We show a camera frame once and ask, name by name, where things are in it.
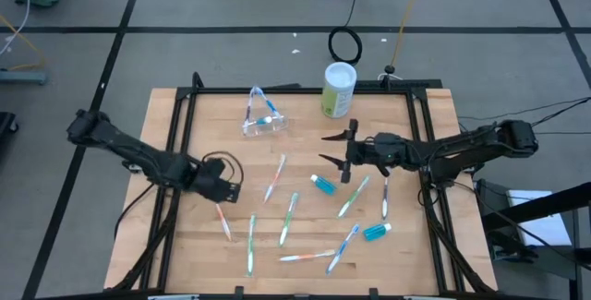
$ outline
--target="gray floor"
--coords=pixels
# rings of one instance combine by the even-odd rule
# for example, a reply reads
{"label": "gray floor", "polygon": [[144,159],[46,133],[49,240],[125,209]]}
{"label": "gray floor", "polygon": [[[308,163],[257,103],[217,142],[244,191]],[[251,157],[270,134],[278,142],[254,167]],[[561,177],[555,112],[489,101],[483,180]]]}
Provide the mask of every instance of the gray floor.
{"label": "gray floor", "polygon": [[[357,0],[351,24],[398,25],[408,0]],[[560,0],[576,27],[591,26],[587,0]],[[30,26],[116,27],[127,0],[61,0],[33,9]],[[351,0],[138,0],[130,26],[232,27],[339,25]],[[0,15],[18,24],[23,6],[0,0]],[[412,26],[559,27],[549,0],[417,0]],[[3,41],[6,34],[0,34]],[[61,190],[74,147],[65,130],[78,108],[88,108],[111,49],[112,34],[30,33],[48,58],[51,81],[40,86],[0,86],[0,110],[18,114],[21,130],[0,163],[0,298],[20,297]],[[389,63],[396,35],[361,34],[362,79]],[[591,54],[591,35],[577,35]],[[152,88],[189,84],[194,70],[206,86],[248,87],[299,82],[322,84],[332,60],[326,33],[127,34],[107,87],[102,110],[138,135]],[[337,39],[343,57],[354,50]],[[17,41],[0,67],[35,61]],[[397,74],[440,78],[452,89],[458,114],[486,116],[589,95],[563,34],[406,34]],[[537,120],[549,111],[523,116]],[[477,122],[465,121],[469,127]],[[582,106],[539,131],[591,130]],[[589,181],[591,141],[586,136],[543,136],[526,160],[498,159],[479,173],[504,186],[560,190]],[[100,291],[122,209],[128,173],[107,153],[87,151],[38,295]],[[589,220],[580,211],[583,246]],[[502,291],[568,298],[568,283],[525,266],[495,263]],[[586,293],[591,299],[591,292]]]}

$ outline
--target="metal stand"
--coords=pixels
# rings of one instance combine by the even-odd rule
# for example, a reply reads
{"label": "metal stand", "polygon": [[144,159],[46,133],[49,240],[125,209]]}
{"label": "metal stand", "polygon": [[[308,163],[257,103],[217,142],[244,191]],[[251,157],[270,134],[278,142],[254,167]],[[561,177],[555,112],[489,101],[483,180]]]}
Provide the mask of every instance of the metal stand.
{"label": "metal stand", "polygon": [[18,131],[17,117],[14,114],[0,112],[0,153],[9,136]]}
{"label": "metal stand", "polygon": [[0,83],[33,83],[43,85],[47,75],[43,72],[17,72],[0,70]]}
{"label": "metal stand", "polygon": [[[486,180],[479,180],[476,183],[476,190],[481,192],[480,195],[484,200],[487,200],[487,188],[497,194],[505,193],[509,190],[509,188],[504,186],[499,186]],[[497,204],[493,204],[493,206],[499,205],[502,200],[504,200],[502,204],[507,204],[506,198],[497,196],[495,200]],[[498,210],[498,213],[506,216],[513,222],[521,223],[572,210],[574,228],[573,246],[554,246],[554,248],[560,250],[567,257],[588,264],[591,262],[591,248],[577,248],[579,242],[579,226],[576,209],[588,207],[590,200],[591,183],[584,183],[543,198],[532,199],[523,204]],[[485,214],[482,217],[482,224],[487,233],[487,239],[495,246],[502,247],[505,254],[512,255],[510,257],[511,259],[509,259],[511,262],[531,264],[533,268],[568,279],[570,299],[583,299],[581,271],[577,264],[561,258],[556,253],[545,251],[544,247],[533,248],[524,246],[521,241],[513,236],[515,230],[511,230],[509,233],[500,230],[511,225],[496,213]]]}

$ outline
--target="cylindrical container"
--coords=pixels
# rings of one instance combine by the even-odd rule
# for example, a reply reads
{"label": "cylindrical container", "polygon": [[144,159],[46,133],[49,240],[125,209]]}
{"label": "cylindrical container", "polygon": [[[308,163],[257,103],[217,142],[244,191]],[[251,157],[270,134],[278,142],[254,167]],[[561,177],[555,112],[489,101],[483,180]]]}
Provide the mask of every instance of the cylindrical container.
{"label": "cylindrical container", "polygon": [[324,71],[322,112],[331,118],[347,114],[353,98],[357,72],[347,63],[334,63]]}
{"label": "cylindrical container", "polygon": [[367,230],[363,231],[363,235],[366,237],[368,241],[374,241],[383,237],[388,231],[392,229],[392,226],[389,223],[385,224],[377,224],[375,226],[369,227]]}
{"label": "cylindrical container", "polygon": [[331,182],[329,182],[321,176],[313,174],[312,176],[310,176],[310,180],[312,180],[312,182],[314,183],[314,185],[316,185],[318,189],[320,189],[328,195],[333,195],[334,190],[336,190],[335,185],[333,185]]}

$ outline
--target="black metal frame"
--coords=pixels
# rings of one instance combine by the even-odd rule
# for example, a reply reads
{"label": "black metal frame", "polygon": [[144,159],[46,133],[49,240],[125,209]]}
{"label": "black metal frame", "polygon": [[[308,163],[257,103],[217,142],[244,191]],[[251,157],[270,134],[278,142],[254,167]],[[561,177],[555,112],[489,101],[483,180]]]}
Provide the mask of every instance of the black metal frame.
{"label": "black metal frame", "polygon": [[[577,216],[577,209],[589,206],[589,202],[591,201],[591,183],[588,182],[569,189],[557,191],[546,197],[532,199],[525,203],[512,206],[509,208],[504,208],[507,207],[507,203],[503,199],[503,197],[499,196],[499,193],[503,194],[506,191],[508,191],[509,188],[490,183],[484,179],[478,180],[476,182],[475,188],[476,191],[480,193],[479,195],[481,195],[481,197],[485,201],[488,200],[488,190],[495,192],[496,195],[494,196],[494,201],[492,201],[492,198],[488,204],[492,205],[492,208],[495,208],[498,213],[502,214],[509,220],[518,224],[547,217],[552,214],[570,211],[573,214],[573,246],[570,248],[567,246],[555,247],[559,249],[563,255],[571,257],[578,262],[585,264],[591,263],[591,248],[578,247],[579,219]],[[489,211],[484,210],[483,206],[480,206],[480,209],[481,213],[484,213],[484,211]],[[498,214],[494,212],[484,214],[482,216],[482,225],[485,232],[488,233],[489,239],[492,239],[492,237],[494,236],[493,242],[497,241],[499,243],[500,240],[502,241],[502,244],[499,244],[500,246],[510,247],[512,246],[513,242],[515,242],[518,246],[523,246],[521,242],[514,240],[506,233],[497,231],[500,231],[502,228],[512,226],[510,223],[506,222],[506,220],[501,218]],[[569,267],[565,268],[564,265],[557,264],[556,261],[551,260],[547,254],[548,253],[545,252],[536,253],[537,256],[535,258],[530,258],[525,262],[533,263],[534,266],[540,268],[541,270],[568,279],[569,298],[572,300],[583,299],[583,281],[581,279],[581,268],[579,267],[579,265],[569,263],[565,260],[561,261],[564,262],[564,264],[567,264],[567,267]]]}
{"label": "black metal frame", "polygon": [[[379,81],[360,81],[356,86],[356,94],[391,94],[391,95],[403,95],[406,98],[406,105],[408,107],[408,114],[410,118],[410,126],[414,140],[420,140],[420,132],[418,127],[418,120],[416,117],[416,107],[415,107],[415,100],[420,101],[421,110],[423,114],[423,119],[425,123],[425,129],[427,132],[427,140],[435,139],[435,134],[433,132],[433,124],[431,122],[431,115],[430,110],[428,108],[428,100],[427,100],[427,93],[426,89],[432,88],[437,89],[441,88],[441,82],[437,79],[432,80],[413,80],[413,81],[400,81],[400,82],[390,82],[389,84],[381,84]],[[283,87],[275,87],[275,88],[267,88],[265,89],[267,94],[321,94],[322,89],[320,88],[300,88],[297,86],[283,86]],[[173,115],[172,121],[168,133],[168,140],[166,143],[166,149],[172,150],[175,144],[175,137],[178,131],[178,122],[180,119],[180,113],[182,109],[182,104],[184,100],[188,99],[188,107],[187,107],[187,117],[185,121],[185,127],[183,128],[182,133],[182,142],[181,142],[181,153],[187,153],[188,143],[190,140],[190,132],[191,132],[191,124],[194,118],[195,112],[195,105],[198,95],[200,94],[232,94],[232,93],[241,93],[241,94],[248,94],[249,88],[204,88],[202,83],[196,81],[194,78],[194,86],[188,88],[178,88],[176,90],[175,95],[175,105],[173,107]],[[424,174],[420,174],[421,179],[421,187],[424,193],[424,202],[429,207],[432,206],[432,200],[430,196],[430,185],[428,183],[427,178]],[[161,222],[161,218],[163,215],[163,208],[164,208],[164,196],[165,196],[164,188],[158,189],[158,194],[156,198],[156,202],[154,205],[154,212],[152,214],[152,222],[151,222],[151,231],[149,240],[153,238],[153,236],[158,231],[158,225]],[[449,205],[447,198],[445,196],[445,192],[440,193],[440,210],[441,210],[441,218],[443,221],[443,225],[445,225],[446,234],[454,241],[453,235],[453,228],[452,228],[452,218],[450,215]],[[163,258],[161,260],[161,264],[159,267],[159,276],[158,282],[156,284],[156,288],[159,290],[165,290],[166,287],[166,277],[167,271],[170,265],[170,256],[172,250],[172,243],[175,233],[175,226],[170,229],[169,234],[166,236],[164,240],[164,248],[163,248]],[[431,252],[433,256],[433,263],[435,267],[435,276],[437,279],[437,285],[439,293],[448,292],[447,283],[445,281],[445,272],[443,270],[443,261],[440,252],[440,244],[437,236],[434,234],[433,231],[429,230],[429,240],[431,244]],[[457,266],[453,261],[452,263],[452,273],[453,279],[455,284],[455,291],[463,292],[464,291],[464,279],[462,277],[462,273],[459,271]],[[149,279],[151,275],[152,264],[148,265],[146,269],[143,271],[141,280],[140,280],[140,289],[148,289],[149,287]],[[213,294],[201,294],[200,296],[207,296]],[[224,298],[227,296],[228,298],[232,298],[235,294],[216,294],[216,298]],[[267,298],[273,298],[273,295],[265,296]]]}

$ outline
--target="toothbrush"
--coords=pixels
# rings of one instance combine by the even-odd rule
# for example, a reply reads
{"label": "toothbrush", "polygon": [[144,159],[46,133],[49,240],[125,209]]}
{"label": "toothbrush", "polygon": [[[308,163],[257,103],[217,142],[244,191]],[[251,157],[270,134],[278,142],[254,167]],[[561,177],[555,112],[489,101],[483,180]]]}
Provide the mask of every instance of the toothbrush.
{"label": "toothbrush", "polygon": [[232,233],[230,233],[230,225],[228,225],[228,221],[223,216],[222,208],[220,208],[219,204],[216,204],[215,209],[218,210],[218,215],[220,216],[220,220],[222,220],[222,226],[223,231],[225,232],[225,236],[228,238],[228,241],[232,242]]}
{"label": "toothbrush", "polygon": [[347,246],[349,245],[349,243],[351,242],[351,240],[353,239],[355,234],[357,234],[358,232],[359,232],[359,224],[355,224],[355,226],[353,226],[353,228],[351,229],[351,232],[349,232],[349,235],[344,239],[343,243],[341,244],[341,247],[339,248],[339,251],[336,253],[336,256],[332,259],[332,262],[329,265],[329,268],[326,269],[327,276],[331,274],[331,272],[334,269],[334,267],[336,266],[336,264],[339,263],[344,250],[347,248]]}
{"label": "toothbrush", "polygon": [[[390,174],[392,174],[392,169],[390,167],[387,167],[388,172],[390,172]],[[381,202],[381,220],[383,222],[386,221],[386,217],[388,217],[388,179],[390,177],[386,176],[384,179],[384,198]]]}
{"label": "toothbrush", "polygon": [[253,213],[250,216],[250,230],[248,231],[248,271],[247,276],[252,277],[252,269],[254,266],[254,248],[253,248],[253,234],[255,232],[255,222],[257,220],[257,215]]}
{"label": "toothbrush", "polygon": [[336,251],[334,249],[330,249],[327,251],[324,251],[322,253],[318,253],[318,254],[306,254],[306,255],[293,255],[290,257],[282,257],[279,258],[279,260],[281,262],[290,262],[290,261],[296,261],[296,260],[300,260],[300,259],[306,259],[306,258],[324,258],[324,257],[329,257],[334,255]]}
{"label": "toothbrush", "polygon": [[279,246],[283,246],[285,243],[285,237],[287,236],[287,230],[289,230],[289,224],[292,220],[292,214],[294,213],[294,208],[296,207],[297,199],[299,198],[299,194],[294,193],[292,195],[292,201],[289,204],[289,209],[287,210],[287,216],[285,216],[285,223],[283,224],[283,230],[281,231],[281,237],[279,238]]}
{"label": "toothbrush", "polygon": [[271,193],[273,192],[273,189],[277,185],[277,182],[279,182],[279,174],[281,174],[281,171],[283,170],[283,167],[285,166],[286,159],[287,159],[287,156],[285,156],[285,154],[282,153],[281,160],[279,161],[279,168],[277,169],[277,173],[275,173],[275,177],[273,178],[273,181],[271,182],[271,184],[267,188],[267,193],[265,193],[265,199],[263,199],[263,201],[262,201],[263,203],[267,203],[267,200],[271,197]]}
{"label": "toothbrush", "polygon": [[363,181],[361,182],[361,185],[359,185],[359,188],[355,192],[353,192],[353,195],[351,195],[351,197],[344,203],[343,207],[339,211],[339,214],[337,215],[337,218],[341,218],[344,216],[344,213],[347,212],[347,210],[349,209],[351,204],[353,204],[353,202],[355,202],[355,200],[357,199],[357,197],[359,196],[359,194],[361,193],[363,188],[368,184],[368,182],[369,182],[369,175],[367,175],[363,179]]}

